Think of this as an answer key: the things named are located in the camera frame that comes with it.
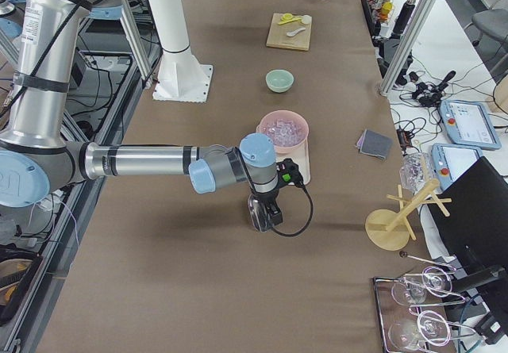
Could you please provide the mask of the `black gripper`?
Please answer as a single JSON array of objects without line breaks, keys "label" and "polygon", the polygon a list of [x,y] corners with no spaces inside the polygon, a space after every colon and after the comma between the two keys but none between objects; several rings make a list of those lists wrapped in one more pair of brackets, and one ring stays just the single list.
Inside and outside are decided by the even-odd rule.
[{"label": "black gripper", "polygon": [[278,210],[279,209],[277,202],[276,202],[276,198],[279,195],[278,189],[273,189],[273,190],[270,190],[265,193],[253,191],[252,195],[266,210]]}]

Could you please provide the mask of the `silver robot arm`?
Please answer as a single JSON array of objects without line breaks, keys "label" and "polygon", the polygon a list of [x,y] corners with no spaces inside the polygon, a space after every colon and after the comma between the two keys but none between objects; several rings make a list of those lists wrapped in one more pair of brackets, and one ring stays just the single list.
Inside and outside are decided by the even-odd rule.
[{"label": "silver robot arm", "polygon": [[10,119],[1,132],[1,203],[34,204],[68,184],[118,175],[187,175],[212,193],[247,182],[259,201],[283,185],[275,149],[263,134],[236,148],[119,145],[64,140],[64,117],[80,21],[120,0],[26,0]]}]

